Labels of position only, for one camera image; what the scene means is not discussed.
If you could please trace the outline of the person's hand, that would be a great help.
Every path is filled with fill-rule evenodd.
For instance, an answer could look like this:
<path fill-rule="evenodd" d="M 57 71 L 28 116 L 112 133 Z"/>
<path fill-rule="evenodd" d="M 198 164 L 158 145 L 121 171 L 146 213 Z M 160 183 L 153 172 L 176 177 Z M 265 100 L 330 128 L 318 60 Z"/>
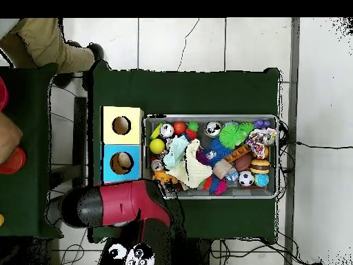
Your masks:
<path fill-rule="evenodd" d="M 19 145 L 23 133 L 17 125 L 0 112 L 0 164 L 3 164 Z"/>

